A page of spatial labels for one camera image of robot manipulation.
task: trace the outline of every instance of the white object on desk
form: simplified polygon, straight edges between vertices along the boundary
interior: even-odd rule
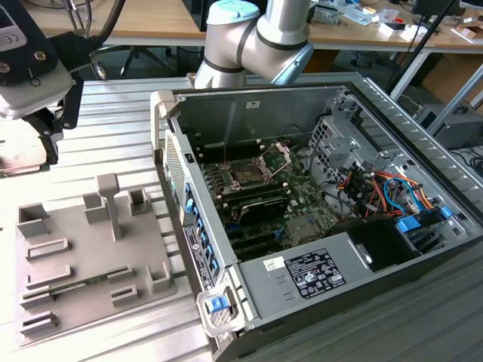
[[[404,30],[405,25],[400,23],[382,23],[379,27],[379,32],[387,37],[400,36]]]
[[[406,26],[404,32],[401,33],[400,37],[403,38],[405,41],[413,41],[414,36],[416,36],[415,40],[420,40],[423,36],[428,32],[428,29],[420,27],[418,29],[417,25],[409,25]]]
[[[463,34],[461,34],[460,32],[458,32],[456,29],[452,29],[451,31],[453,33],[455,33],[456,35],[460,36],[461,38],[465,39],[467,42],[469,42],[471,44],[483,45],[483,38],[481,38],[481,39],[470,39],[470,38],[467,38],[466,36],[464,36]]]

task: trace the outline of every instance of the cardboard box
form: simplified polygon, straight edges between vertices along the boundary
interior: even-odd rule
[[[483,25],[479,26],[461,26],[458,25],[456,27],[456,31],[459,32],[462,36],[468,39],[481,39],[483,38]]]
[[[379,32],[385,36],[400,36],[404,32],[406,25],[400,23],[382,23]]]
[[[403,38],[405,41],[413,41],[414,36],[416,35],[415,40],[421,40],[427,32],[428,29],[423,28],[422,26],[420,26],[419,30],[417,30],[417,25],[410,25],[406,26],[406,30],[401,33],[400,37]]]

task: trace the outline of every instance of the desk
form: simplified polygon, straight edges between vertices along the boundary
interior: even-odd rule
[[[38,3],[47,0],[33,0]],[[113,0],[94,0],[92,34],[98,33],[107,18]],[[49,11],[24,3],[27,10],[46,35],[56,35],[72,29],[63,11]],[[406,23],[413,23],[415,15],[398,5],[382,0],[374,8],[395,8]],[[374,24],[361,26],[342,18],[339,26],[320,23],[310,24],[309,40],[315,49],[351,51],[406,51],[409,43],[402,38],[387,38],[377,31]],[[181,0],[130,0],[127,1],[107,44],[146,46],[203,46],[205,34],[199,32]],[[441,32],[434,35],[425,49],[398,83],[391,96],[397,99],[407,87],[418,69],[431,53],[483,54],[483,46],[472,45],[451,32],[451,27],[441,25]]]

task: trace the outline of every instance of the electronic equipment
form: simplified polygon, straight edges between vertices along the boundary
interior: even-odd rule
[[[460,0],[460,7],[466,9],[483,9],[482,0]]]
[[[431,27],[430,19],[433,15],[440,14],[447,6],[446,1],[434,1],[434,0],[416,0],[414,6],[411,9],[412,14],[421,15],[421,20],[415,20],[416,24],[421,22],[421,26],[429,29]],[[464,9],[460,7],[459,2],[454,2],[453,7],[446,14],[447,16],[461,16],[464,13]]]
[[[415,116],[415,121],[447,149],[481,146],[483,145],[483,117],[471,109],[465,111],[464,107],[462,104],[463,110],[448,115],[437,129],[433,126],[433,122],[443,111],[442,104],[425,105]]]
[[[213,3],[218,0],[183,0],[184,6],[188,10],[191,18],[195,22],[198,29],[206,32],[206,20],[208,18],[208,11]],[[266,4],[268,0],[246,0],[255,4],[260,9],[260,14],[265,14]]]
[[[478,181],[374,83],[326,79],[152,95],[155,150],[158,117],[169,126],[158,174],[219,361],[417,279],[483,236]]]

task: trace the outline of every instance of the screw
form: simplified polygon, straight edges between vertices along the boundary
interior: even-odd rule
[[[10,66],[5,63],[0,63],[0,73],[9,73],[10,72]]]
[[[47,55],[45,55],[43,51],[36,51],[33,55],[37,60],[40,60],[40,61],[47,59]]]

